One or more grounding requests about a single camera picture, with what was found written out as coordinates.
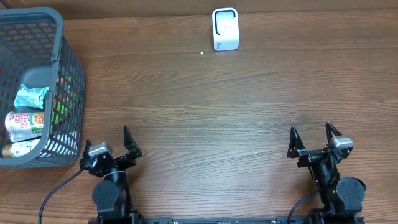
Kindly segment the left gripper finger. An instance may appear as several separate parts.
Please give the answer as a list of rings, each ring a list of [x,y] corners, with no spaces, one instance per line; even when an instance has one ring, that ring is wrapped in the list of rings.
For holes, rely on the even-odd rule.
[[[129,128],[126,125],[124,125],[123,131],[124,131],[124,147],[128,150],[131,158],[137,159],[138,157],[141,157],[142,151],[135,142],[135,140],[132,138]]]
[[[90,149],[91,145],[92,145],[91,141],[89,139],[87,139],[86,140],[86,144],[85,144],[85,148],[84,148],[84,151],[83,151],[83,154],[82,154],[82,157],[81,157],[82,159],[89,158],[88,153],[89,153],[89,149]]]

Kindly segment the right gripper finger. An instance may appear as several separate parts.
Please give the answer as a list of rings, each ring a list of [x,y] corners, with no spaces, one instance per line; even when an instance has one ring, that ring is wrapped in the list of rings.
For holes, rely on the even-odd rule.
[[[328,143],[331,142],[332,137],[341,136],[341,133],[333,126],[330,121],[326,122],[325,129]]]
[[[301,153],[305,151],[306,148],[303,145],[303,142],[297,131],[297,128],[295,126],[292,126],[290,129],[290,142],[289,142],[289,148],[287,150],[287,157],[298,158],[300,157]]]

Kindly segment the green chip bag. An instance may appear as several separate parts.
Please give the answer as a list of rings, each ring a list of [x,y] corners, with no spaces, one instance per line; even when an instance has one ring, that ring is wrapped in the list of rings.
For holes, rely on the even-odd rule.
[[[67,126],[72,111],[76,108],[77,94],[72,90],[74,81],[71,77],[58,78],[55,85],[55,98],[53,101],[51,130]]]

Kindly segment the white tube with gold cap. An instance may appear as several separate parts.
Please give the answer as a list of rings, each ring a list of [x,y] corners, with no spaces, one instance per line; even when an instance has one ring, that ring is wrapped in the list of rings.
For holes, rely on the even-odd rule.
[[[6,145],[2,149],[2,156],[12,158],[26,155],[38,145],[39,141],[40,139],[31,139]]]

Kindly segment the cup noodles container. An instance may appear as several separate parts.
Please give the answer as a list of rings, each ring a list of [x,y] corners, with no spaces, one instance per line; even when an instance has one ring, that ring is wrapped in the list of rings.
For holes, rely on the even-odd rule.
[[[40,137],[43,133],[45,113],[9,112],[5,118],[6,130],[12,142]]]

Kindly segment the teal snack packet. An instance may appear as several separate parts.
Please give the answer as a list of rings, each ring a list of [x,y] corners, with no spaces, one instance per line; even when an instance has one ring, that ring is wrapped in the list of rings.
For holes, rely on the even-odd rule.
[[[14,106],[16,108],[26,106],[30,108],[43,109],[45,96],[48,91],[49,87],[28,88],[25,84],[22,84],[14,99]]]

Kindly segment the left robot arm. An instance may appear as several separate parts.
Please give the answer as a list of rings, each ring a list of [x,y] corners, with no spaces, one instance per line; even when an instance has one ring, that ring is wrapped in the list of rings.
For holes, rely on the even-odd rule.
[[[98,145],[86,142],[80,169],[102,178],[92,193],[98,215],[89,223],[142,223],[142,215],[133,209],[126,172],[136,165],[136,159],[142,156],[142,152],[127,126],[123,127],[123,131],[127,154],[119,157],[113,157],[113,150],[106,142]]]

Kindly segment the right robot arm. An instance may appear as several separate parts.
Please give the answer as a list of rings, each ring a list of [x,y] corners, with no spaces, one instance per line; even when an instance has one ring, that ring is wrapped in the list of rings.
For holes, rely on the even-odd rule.
[[[299,200],[287,215],[287,223],[364,223],[357,216],[362,211],[366,184],[358,178],[340,177],[337,169],[354,148],[353,140],[341,134],[331,122],[325,124],[327,144],[316,150],[306,150],[295,126],[290,129],[287,157],[298,159],[297,167],[307,167],[317,188]],[[320,196],[322,208],[314,208],[300,218],[294,211],[315,195]]]

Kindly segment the white barcode scanner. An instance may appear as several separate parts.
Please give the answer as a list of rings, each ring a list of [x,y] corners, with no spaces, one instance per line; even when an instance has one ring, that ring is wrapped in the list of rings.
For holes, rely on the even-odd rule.
[[[239,47],[239,20],[237,10],[232,7],[215,9],[211,18],[214,50],[236,50]]]

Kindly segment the grey plastic shopping basket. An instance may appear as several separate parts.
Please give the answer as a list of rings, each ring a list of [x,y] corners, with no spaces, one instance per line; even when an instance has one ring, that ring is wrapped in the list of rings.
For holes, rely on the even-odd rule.
[[[2,157],[1,167],[26,169],[69,166],[80,154],[85,106],[84,68],[63,34],[63,18],[49,7],[1,11],[1,146],[11,144],[5,119],[17,91],[47,87],[44,130],[38,144],[21,157]]]

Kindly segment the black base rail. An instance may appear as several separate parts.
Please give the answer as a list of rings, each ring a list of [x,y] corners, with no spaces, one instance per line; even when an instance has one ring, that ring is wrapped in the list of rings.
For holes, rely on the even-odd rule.
[[[130,218],[131,222],[127,220],[116,221],[100,221],[89,220],[87,223],[144,223],[144,224],[286,224],[286,216],[278,216],[275,218],[204,218],[204,219],[172,219],[172,218]],[[292,216],[290,223],[304,224],[310,223],[309,218],[303,215]]]

